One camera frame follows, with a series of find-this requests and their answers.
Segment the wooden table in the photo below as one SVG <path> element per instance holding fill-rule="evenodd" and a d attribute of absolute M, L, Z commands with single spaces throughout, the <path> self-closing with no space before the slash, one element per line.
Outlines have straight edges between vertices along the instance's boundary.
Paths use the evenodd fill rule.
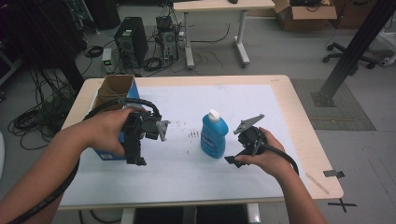
<path fill-rule="evenodd" d="M 65 123 L 64 128 L 70 125 L 73 125 L 77 122 L 83 120 L 84 116 L 91 109 L 91 104 L 94 99 L 94 96 L 97 90 L 100 88 L 103 82 L 102 78 L 93 78 L 85 81 L 77 100 L 75 101 Z M 300 100 L 292 87 L 290 80 L 286 76 L 227 76 L 227 77 L 138 77 L 136 79 L 137 88 L 142 90 L 143 88 L 162 88 L 162 90 L 171 90 L 172 88 L 190 88 L 194 90 L 198 87 L 206 88 L 213 87 L 216 89 L 220 89 L 226 85 L 234 86 L 234 85 L 263 85 L 270 86 L 274 96 L 276 97 L 277 106 L 280 109 L 281 117 L 285 122 L 287 127 L 286 132 L 287 135 L 290 136 L 291 142 L 295 147 L 295 150 L 298 155 L 298 159 L 301 163 L 301 169 L 304 171 L 303 175 L 306 176 L 305 184 L 309 188 L 310 194 L 315 200 L 319 199 L 335 199 L 341 198 L 343 195 L 343 190 L 338 182 L 338 179 L 335 176 L 326 177 L 323 174 L 323 171 L 331 170 L 332 167 L 329 163 L 328 158 L 316 136 L 315 131 L 313 130 L 310 121 L 307 115 L 304 112 L 304 109 L 300 103 Z M 265 102 L 260 102 L 260 92 L 257 92 L 258 104 L 265 104 Z M 143 98 L 146 94 L 142 94 L 140 92 L 140 97 Z M 163 114 L 163 119 L 167 119 L 168 115 Z M 170 127 L 174 125 L 177 126 L 177 123 L 171 123 Z M 170 143 L 175 141 L 174 137 L 167 136 Z M 159 153 L 163 153 L 161 148 L 156 148 Z M 190 152 L 192 156 L 197 155 L 201 152 Z M 150 170 L 155 164 L 156 156 L 152 156 L 146 161 L 148 166 L 135 168 L 137 166 L 127 165 L 125 161 L 101 161 L 99 157 L 96 155 L 88 155 L 92 154 L 92 150 L 86 150 L 81 157 L 81 165 L 79 173 L 77 174 L 75 181 L 71 184 L 69 189 L 66 191 L 63 201 L 61 202 L 60 209 L 84 209 L 84 208 L 104 208 L 104 207 L 145 207 L 145 206 L 164 206 L 164 205 L 196 205 L 196 204 L 221 204 L 221 203 L 265 203 L 265 202 L 274 202 L 274 201 L 283 201 L 283 197 L 238 197 L 237 193 L 235 193 L 235 197 L 230 197 L 226 195 L 225 198 L 216 198 L 217 195 L 214 195 L 214 198 L 205 198 L 203 196 L 201 199 L 193 199 L 193 200 L 178 200 L 172 198 L 172 202 L 167 202 L 166 200 L 156 201 L 153 195 L 156 195 L 156 192 L 150 193 L 146 192 L 144 189 L 148 189 L 150 186 L 145 186 L 145 183 L 136 183 L 134 182 L 134 178 L 137 175 L 142 176 L 156 176 L 152 170 Z M 149 154 L 149 152 L 142 148 L 142 156 Z M 204 157 L 201 154 L 197 157 L 201 159 Z M 207 168 L 212 166 L 210 162 L 205 161 L 206 163 L 200 163 L 198 168 Z M 220 169 L 224 175 L 232 175 L 236 172 L 243 172 L 243 170 L 237 169 L 234 166 L 228 164 L 219 164 L 219 162 L 223 162 L 223 159 L 219 159 L 213 162 L 216 163 L 216 168 Z M 244 166 L 246 169 L 253 169 L 254 166 Z M 114 175 L 111 177 L 111 180 L 106 180 L 105 182 L 101 182 L 102 178 L 108 178 L 107 175 Z M 258 179 L 267 178 L 268 175 L 264 172 L 258 173 L 256 175 Z M 163 194 L 171 194 L 169 190 L 167 190 L 167 185 L 172 186 L 172 180 L 166 181 L 166 179 L 161 178 L 161 181 L 157 183 L 157 185 L 163 186 Z M 122 185 L 129 185 L 131 188 L 130 192 L 117 192 Z M 134 185 L 138 185 L 139 189 L 133 189 Z M 177 186 L 181 191 L 188 190 L 183 189 L 183 186 Z M 134 193 L 139 192 L 139 198 L 136 199 L 135 202 L 128 201 L 126 199 L 124 202 L 115 203 L 113 202 L 112 197 L 109 196 L 111 194 L 124 194 L 122 195 L 122 199 L 128 198 L 128 195 L 133 195 Z M 192 192 L 200 192 L 200 190 L 195 189 Z"/>
<path fill-rule="evenodd" d="M 184 13 L 185 50 L 187 67 L 194 67 L 192 58 L 190 27 L 192 24 L 214 24 L 239 22 L 238 36 L 235 44 L 241 55 L 242 66 L 250 63 L 245 47 L 242 43 L 245 21 L 249 9 L 274 8 L 271 0 L 240 0 L 232 4 L 228 0 L 200 0 L 174 3 L 176 12 Z"/>

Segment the gray floor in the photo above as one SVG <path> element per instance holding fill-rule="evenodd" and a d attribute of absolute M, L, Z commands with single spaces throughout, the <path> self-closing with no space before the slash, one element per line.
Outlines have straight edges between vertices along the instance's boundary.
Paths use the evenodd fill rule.
<path fill-rule="evenodd" d="M 121 7 L 120 16 L 133 15 L 135 7 Z M 145 22 L 147 35 L 154 27 Z M 161 73 L 152 74 L 143 70 L 135 72 L 143 77 L 165 76 L 215 76 L 215 75 L 287 75 L 290 78 L 326 79 L 337 60 L 323 63 L 321 59 L 328 52 L 328 42 L 337 41 L 347 45 L 356 30 L 334 30 L 327 25 L 316 32 L 284 32 L 273 18 L 249 18 L 246 24 L 244 43 L 251 64 L 240 65 L 239 56 L 232 49 L 233 34 L 238 30 L 232 24 L 227 37 L 217 44 L 193 43 L 196 68 L 185 69 L 185 62 L 175 64 Z M 191 36 L 197 40 L 216 40 L 225 35 L 225 25 L 195 26 Z M 112 40 L 113 31 L 101 34 L 87 34 L 88 45 L 104 45 Z M 389 52 L 380 43 L 374 43 L 370 55 L 382 60 Z M 89 59 L 82 53 L 76 63 L 84 71 Z M 94 59 L 84 77 L 103 77 L 105 72 L 100 59 Z M 329 223 L 394 223 L 396 220 L 396 65 L 377 66 L 373 70 L 361 63 L 358 72 L 346 79 L 346 84 L 361 107 L 374 124 L 375 132 L 316 131 L 332 167 L 343 171 L 346 177 L 340 180 L 344 189 L 342 206 L 328 205 L 339 200 L 320 201 L 318 206 Z M 0 103 L 0 131 L 5 138 L 7 159 L 0 180 L 0 194 L 6 193 L 29 168 L 41 151 L 26 151 L 20 147 L 20 138 L 7 131 L 7 125 L 26 109 L 35 105 L 34 85 L 26 69 L 11 77 L 2 87 L 7 99 Z M 43 142 L 38 134 L 29 135 L 29 142 L 39 146 Z M 288 223 L 284 203 L 261 203 L 262 223 Z M 108 219 L 120 217 L 120 210 L 98 210 L 98 216 Z M 97 223 L 84 212 L 87 223 Z M 78 223 L 78 211 L 60 211 L 53 223 Z"/>

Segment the plastic bottle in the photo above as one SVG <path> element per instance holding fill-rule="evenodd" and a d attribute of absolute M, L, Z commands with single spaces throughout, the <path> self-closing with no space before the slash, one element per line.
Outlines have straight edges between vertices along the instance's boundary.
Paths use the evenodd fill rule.
<path fill-rule="evenodd" d="M 225 135 L 228 126 L 220 117 L 219 112 L 211 109 L 202 119 L 201 149 L 213 158 L 220 158 L 225 150 Z"/>

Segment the white desk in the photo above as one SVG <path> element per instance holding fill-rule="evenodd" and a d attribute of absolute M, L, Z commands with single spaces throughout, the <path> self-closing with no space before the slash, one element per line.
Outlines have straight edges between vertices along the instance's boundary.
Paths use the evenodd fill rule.
<path fill-rule="evenodd" d="M 102 82 L 101 78 L 95 78 L 84 83 L 64 127 L 80 122 L 84 118 Z M 150 91 L 147 91 L 150 88 L 158 88 L 166 94 L 171 92 L 173 87 L 178 87 L 191 89 L 195 94 L 199 94 L 198 90 L 201 91 L 203 88 L 212 88 L 219 92 L 227 91 L 229 88 L 224 87 L 228 85 L 270 87 L 277 105 L 263 102 L 264 92 L 254 92 L 254 101 L 257 105 L 277 107 L 283 117 L 283 124 L 271 123 L 271 118 L 274 116 L 267 114 L 267 119 L 258 123 L 258 126 L 270 127 L 271 131 L 280 136 L 281 141 L 289 141 L 285 145 L 286 148 L 295 148 L 302 175 L 309 175 L 304 182 L 314 199 L 342 197 L 343 191 L 337 178 L 326 177 L 322 173 L 331 170 L 332 167 L 287 77 L 143 77 L 137 78 L 136 83 L 137 88 L 142 90 L 139 92 L 142 99 L 152 97 Z M 189 95 L 181 94 L 179 97 L 178 100 L 184 102 L 181 98 Z M 283 200 L 282 195 L 279 194 L 280 189 L 274 187 L 275 180 L 257 167 L 244 166 L 237 169 L 224 159 L 211 159 L 202 152 L 199 148 L 199 138 L 190 135 L 200 132 L 202 115 L 199 115 L 197 121 L 192 124 L 183 122 L 183 119 L 188 117 L 189 109 L 192 111 L 202 107 L 204 112 L 199 113 L 205 113 L 209 109 L 206 107 L 210 106 L 205 104 L 205 100 L 201 102 L 192 100 L 190 105 L 177 106 L 173 108 L 174 113 L 170 113 L 172 110 L 164 110 L 167 102 L 164 101 L 163 96 L 160 102 L 157 102 L 155 97 L 148 100 L 158 106 L 163 119 L 172 121 L 166 142 L 142 140 L 142 156 L 145 157 L 148 166 L 128 165 L 125 161 L 101 161 L 92 150 L 86 150 L 81 156 L 78 174 L 64 194 L 60 209 L 263 203 Z M 229 105 L 230 110 L 233 111 L 231 114 L 225 108 L 217 107 L 219 111 L 223 111 L 224 118 L 237 120 L 251 117 L 239 116 L 235 113 L 239 111 L 240 106 L 245 106 L 243 101 L 235 100 L 237 99 L 226 98 L 225 101 L 228 103 L 219 105 L 219 107 Z M 242 150 L 233 139 L 232 131 L 237 126 L 233 122 L 228 123 L 230 133 L 227 135 L 229 139 L 225 155 L 234 155 Z M 177 130 L 186 133 L 183 139 L 173 135 Z M 171 151 L 169 145 L 175 144 L 180 145 L 180 148 Z M 267 194 L 269 191 L 273 191 L 275 196 L 269 196 Z"/>
<path fill-rule="evenodd" d="M 242 43 L 242 38 L 247 12 L 249 9 L 273 8 L 274 6 L 271 0 L 239 0 L 237 4 L 232 4 L 228 0 L 200 0 L 174 3 L 174 10 L 184 13 L 187 67 L 190 69 L 194 67 L 189 31 L 191 21 L 194 21 L 194 24 L 240 22 L 238 36 L 235 37 L 235 44 L 241 55 L 242 66 L 246 66 L 250 63 L 250 60 Z"/>

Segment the desk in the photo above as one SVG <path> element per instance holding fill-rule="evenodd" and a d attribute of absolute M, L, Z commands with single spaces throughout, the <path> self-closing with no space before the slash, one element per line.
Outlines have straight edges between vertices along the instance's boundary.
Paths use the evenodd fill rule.
<path fill-rule="evenodd" d="M 273 8 L 274 6 L 271 0 L 240 0 L 237 4 L 232 4 L 228 0 L 200 0 L 174 3 L 174 10 L 184 13 L 187 67 L 190 69 L 194 67 L 189 32 L 191 21 L 195 21 L 194 24 L 197 24 L 197 22 L 205 24 L 240 22 L 238 36 L 235 37 L 235 44 L 241 55 L 242 66 L 244 67 L 250 64 L 242 43 L 247 12 L 249 9 Z"/>
<path fill-rule="evenodd" d="M 75 101 L 66 121 L 64 124 L 64 128 L 68 127 L 72 124 L 80 122 L 83 120 L 84 116 L 90 110 L 91 102 L 94 98 L 96 91 L 99 89 L 103 82 L 102 78 L 93 78 L 85 81 L 77 100 Z M 269 86 L 276 98 L 277 106 L 282 114 L 284 119 L 284 123 L 287 128 L 288 136 L 295 147 L 295 150 L 298 154 L 299 161 L 301 164 L 301 169 L 304 170 L 302 172 L 308 178 L 305 180 L 305 184 L 309 188 L 309 191 L 314 199 L 334 199 L 341 198 L 343 195 L 342 188 L 338 182 L 338 179 L 333 177 L 325 177 L 323 171 L 331 170 L 332 167 L 323 151 L 322 146 L 313 130 L 307 115 L 304 112 L 304 109 L 298 99 L 298 96 L 292 87 L 290 80 L 286 76 L 229 76 L 229 77 L 138 77 L 136 79 L 137 88 L 142 90 L 144 88 L 175 88 L 175 87 L 183 87 L 183 88 L 194 88 L 197 86 L 203 87 L 211 87 L 220 89 L 224 85 L 263 85 Z M 148 95 L 147 93 L 140 93 L 140 97 L 144 95 Z M 266 102 L 261 102 L 260 92 L 255 92 L 257 97 L 257 104 L 264 105 Z M 167 119 L 169 114 L 163 113 L 163 119 Z M 196 205 L 196 204 L 220 204 L 220 203 L 264 203 L 264 202 L 274 202 L 274 201 L 282 201 L 283 197 L 280 195 L 278 197 L 263 197 L 256 196 L 254 194 L 250 194 L 251 196 L 242 196 L 244 192 L 244 184 L 238 183 L 237 181 L 233 183 L 229 183 L 229 179 L 226 179 L 224 176 L 237 174 L 237 172 L 245 172 L 248 171 L 248 174 L 251 172 L 254 175 L 250 176 L 253 181 L 257 181 L 257 183 L 261 183 L 262 179 L 268 181 L 271 180 L 271 176 L 265 174 L 263 171 L 255 170 L 255 166 L 244 166 L 243 169 L 237 169 L 233 165 L 229 165 L 225 162 L 224 159 L 211 159 L 206 156 L 202 150 L 190 150 L 190 156 L 196 156 L 204 160 L 203 163 L 196 164 L 196 170 L 193 173 L 195 179 L 192 181 L 196 181 L 196 185 L 191 185 L 187 183 L 191 188 L 185 188 L 185 186 L 173 186 L 174 182 L 171 179 L 172 174 L 166 173 L 170 171 L 178 172 L 183 178 L 192 178 L 188 170 L 178 170 L 179 164 L 175 163 L 169 168 L 164 165 L 163 169 L 160 166 L 160 170 L 157 171 L 169 176 L 168 178 L 159 177 L 160 180 L 156 181 L 153 179 L 146 179 L 145 182 L 134 182 L 134 179 L 150 177 L 150 176 L 158 176 L 155 171 L 152 170 L 152 167 L 155 167 L 158 164 L 164 163 L 163 161 L 159 161 L 159 156 L 156 154 L 150 156 L 150 151 L 154 150 L 158 152 L 158 155 L 163 155 L 165 153 L 163 150 L 165 149 L 166 144 L 171 144 L 176 141 L 174 137 L 172 137 L 171 127 L 177 127 L 177 121 L 174 120 L 173 123 L 169 125 L 167 141 L 152 141 L 148 139 L 142 140 L 142 156 L 145 157 L 148 166 L 137 167 L 134 165 L 128 165 L 125 161 L 101 161 L 97 155 L 94 154 L 92 150 L 84 151 L 81 156 L 81 165 L 80 170 L 74 180 L 74 182 L 70 185 L 69 189 L 65 192 L 64 198 L 61 202 L 60 209 L 86 209 L 86 208 L 105 208 L 105 207 L 147 207 L 147 206 L 165 206 L 165 205 Z M 232 131 L 235 130 L 236 126 L 230 125 L 230 133 L 228 135 L 232 135 Z M 152 143 L 156 144 L 156 148 L 149 149 L 144 146 L 143 143 Z M 240 151 L 241 147 L 232 148 L 234 151 Z M 189 155 L 186 153 L 179 154 L 174 153 L 175 157 L 183 157 L 188 158 Z M 196 173 L 199 169 L 210 169 L 212 165 L 216 165 L 218 170 L 212 170 L 213 174 L 216 175 L 218 182 L 224 182 L 225 187 L 223 190 L 215 189 L 215 193 L 213 194 L 202 194 L 204 189 L 210 188 L 210 181 L 205 179 L 200 179 L 203 177 L 201 173 Z M 130 186 L 129 190 L 120 190 L 124 188 L 123 185 Z M 153 188 L 153 185 L 159 192 L 149 192 L 150 188 Z M 265 191 L 266 186 L 257 186 L 256 190 L 258 193 Z M 192 196 L 197 196 L 194 199 L 179 199 L 178 197 L 186 197 L 186 192 Z M 153 198 L 153 195 L 157 195 L 161 199 Z M 134 197 L 133 201 L 129 201 L 130 196 Z M 119 202 L 114 201 L 114 197 L 119 197 Z"/>

